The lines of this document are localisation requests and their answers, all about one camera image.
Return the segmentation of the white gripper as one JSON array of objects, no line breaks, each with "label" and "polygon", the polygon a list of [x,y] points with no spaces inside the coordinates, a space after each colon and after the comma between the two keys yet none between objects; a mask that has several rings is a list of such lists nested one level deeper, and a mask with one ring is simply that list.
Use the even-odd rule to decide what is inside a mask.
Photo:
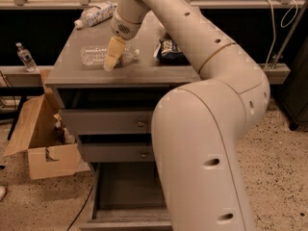
[{"label": "white gripper", "polygon": [[140,23],[128,22],[120,16],[118,11],[114,12],[111,20],[111,29],[115,36],[110,39],[108,44],[107,55],[103,65],[106,71],[112,71],[114,69],[125,49],[125,40],[133,39],[140,27]]}]

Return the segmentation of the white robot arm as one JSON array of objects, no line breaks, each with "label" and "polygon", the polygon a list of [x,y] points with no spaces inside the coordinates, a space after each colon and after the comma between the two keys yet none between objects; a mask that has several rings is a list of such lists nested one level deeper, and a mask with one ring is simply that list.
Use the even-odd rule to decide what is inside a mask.
[{"label": "white robot arm", "polygon": [[270,83],[234,40],[184,0],[119,0],[105,69],[154,13],[200,79],[168,92],[151,122],[173,231],[256,231],[235,149],[265,113]]}]

